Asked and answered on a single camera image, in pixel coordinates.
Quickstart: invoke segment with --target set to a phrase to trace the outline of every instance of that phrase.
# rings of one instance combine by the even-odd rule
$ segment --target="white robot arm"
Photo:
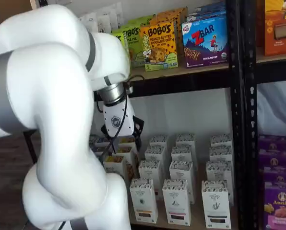
[[[65,8],[48,6],[12,17],[0,26],[0,137],[36,128],[42,137],[38,163],[24,181],[25,211],[42,230],[57,230],[64,221],[64,230],[130,230],[123,179],[106,174],[88,147],[93,90],[109,87],[105,91],[117,96],[113,92],[129,74],[127,55],[118,39],[89,35],[80,24],[71,27],[78,34],[69,33],[70,39],[58,38],[58,33],[52,36],[55,30],[44,36],[36,29],[16,35],[46,20],[50,13],[54,18],[67,15],[65,18],[73,18],[70,24],[77,24]],[[21,30],[12,29],[18,25]],[[104,61],[118,64],[107,66]],[[112,95],[100,93],[112,106]],[[116,102],[123,104],[124,99]]]

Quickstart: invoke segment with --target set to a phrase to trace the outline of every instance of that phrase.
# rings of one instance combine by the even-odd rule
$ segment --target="purple annie's box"
[[[266,151],[286,151],[286,136],[259,135],[258,148]]]
[[[286,183],[265,182],[265,230],[286,230]]]
[[[263,180],[269,182],[282,182],[286,183],[286,167],[282,166],[269,166],[263,169]]]

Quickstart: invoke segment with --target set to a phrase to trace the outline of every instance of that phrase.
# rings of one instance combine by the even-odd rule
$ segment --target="bobo's oat bar box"
[[[176,20],[141,27],[146,71],[178,67],[176,32]]]
[[[286,230],[286,184],[265,182],[263,216],[263,229]]]

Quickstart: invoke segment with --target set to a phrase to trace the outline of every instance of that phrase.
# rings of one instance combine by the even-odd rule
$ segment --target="wooden shelf board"
[[[164,205],[164,201],[157,201],[158,207],[158,220],[156,224],[152,223],[145,223],[145,222],[137,222],[135,218],[135,214],[133,211],[132,202],[129,201],[129,216],[131,224],[135,225],[146,225],[155,228],[164,228],[164,229],[174,229],[174,230],[205,230],[205,216],[204,216],[204,209],[203,209],[203,201],[202,201],[202,192],[201,192],[201,185],[202,180],[206,180],[206,173],[205,173],[205,165],[202,164],[199,166],[199,170],[196,177],[196,201],[194,205],[191,205],[191,225],[190,226],[182,226],[176,224],[169,224],[167,222],[167,213],[166,208]],[[233,206],[230,209],[230,218],[232,224],[232,230],[238,229],[238,216],[237,216],[237,206]]]

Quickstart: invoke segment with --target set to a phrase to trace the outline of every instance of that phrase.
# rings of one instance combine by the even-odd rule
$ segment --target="cartoon child illustration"
[[[213,47],[214,52],[216,52],[216,50],[218,49],[218,45],[217,45],[218,42],[216,42],[216,35],[212,36],[212,40],[210,42],[211,42],[210,46]]]

